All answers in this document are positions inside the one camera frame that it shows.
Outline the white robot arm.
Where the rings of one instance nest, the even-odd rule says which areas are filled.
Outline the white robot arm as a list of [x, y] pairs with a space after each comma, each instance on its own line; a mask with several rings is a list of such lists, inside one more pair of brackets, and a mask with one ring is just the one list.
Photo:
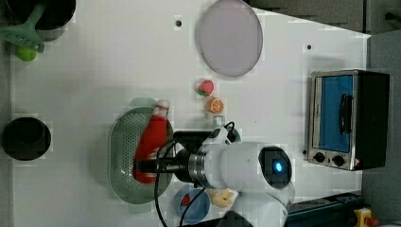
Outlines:
[[216, 227], [285, 227], [294, 200], [291, 162], [279, 147], [257, 142], [232, 142], [229, 131], [216, 128], [197, 147], [184, 146], [169, 157], [138, 159], [143, 173], [173, 173], [184, 183], [238, 193]]

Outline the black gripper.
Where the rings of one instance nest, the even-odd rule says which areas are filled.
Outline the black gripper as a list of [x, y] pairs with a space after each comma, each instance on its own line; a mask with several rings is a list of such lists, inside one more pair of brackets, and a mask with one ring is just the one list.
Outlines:
[[[195, 183], [192, 167], [189, 167], [190, 156], [196, 154], [210, 131], [176, 131], [173, 138], [183, 146], [174, 157], [163, 158], [162, 173], [173, 173], [181, 182]], [[156, 160], [140, 160], [135, 162], [135, 169], [143, 173], [156, 173], [158, 164]]]

